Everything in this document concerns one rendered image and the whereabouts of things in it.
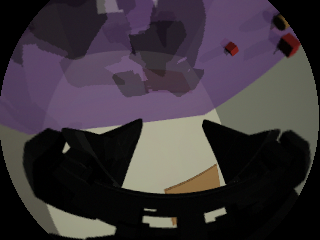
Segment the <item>hammer with wooden handle and grey head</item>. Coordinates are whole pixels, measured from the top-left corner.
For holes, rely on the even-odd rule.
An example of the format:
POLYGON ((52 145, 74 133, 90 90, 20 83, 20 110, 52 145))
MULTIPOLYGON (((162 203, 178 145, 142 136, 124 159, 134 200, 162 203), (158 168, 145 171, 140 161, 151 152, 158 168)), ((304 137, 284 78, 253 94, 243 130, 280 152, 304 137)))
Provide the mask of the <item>hammer with wooden handle and grey head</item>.
POLYGON ((289 25, 287 23, 287 20, 284 19, 283 15, 277 15, 275 17, 275 19, 273 19, 273 21, 275 21, 275 23, 273 23, 273 24, 276 25, 276 27, 277 27, 277 29, 279 29, 279 31, 284 32, 285 29, 291 27, 291 25, 289 25))

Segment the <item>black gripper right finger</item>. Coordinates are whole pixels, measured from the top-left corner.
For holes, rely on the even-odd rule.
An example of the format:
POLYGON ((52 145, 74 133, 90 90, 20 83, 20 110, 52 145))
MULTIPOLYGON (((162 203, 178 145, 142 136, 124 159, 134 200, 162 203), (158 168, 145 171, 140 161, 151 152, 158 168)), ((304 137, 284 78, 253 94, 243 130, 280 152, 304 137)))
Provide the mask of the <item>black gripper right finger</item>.
POLYGON ((216 124, 215 121, 203 120, 205 139, 215 155, 219 164, 221 175, 225 185, 239 179, 240 172, 243 172, 248 164, 252 163, 263 145, 277 140, 280 129, 269 129, 256 133, 256 135, 244 135, 244 132, 237 132, 237 129, 227 128, 223 124, 216 124))

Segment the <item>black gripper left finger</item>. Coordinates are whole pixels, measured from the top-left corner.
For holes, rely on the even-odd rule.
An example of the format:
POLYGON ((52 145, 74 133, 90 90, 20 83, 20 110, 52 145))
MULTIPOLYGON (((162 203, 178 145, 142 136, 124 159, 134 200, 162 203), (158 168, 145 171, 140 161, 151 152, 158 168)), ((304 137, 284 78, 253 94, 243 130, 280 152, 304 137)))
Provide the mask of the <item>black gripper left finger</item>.
POLYGON ((123 187, 125 175, 131 164, 133 152, 137 147, 143 131, 143 119, 132 120, 116 129, 105 133, 79 131, 79 129, 63 128, 64 139, 69 148, 79 149, 99 163, 101 169, 112 179, 115 187, 123 187))

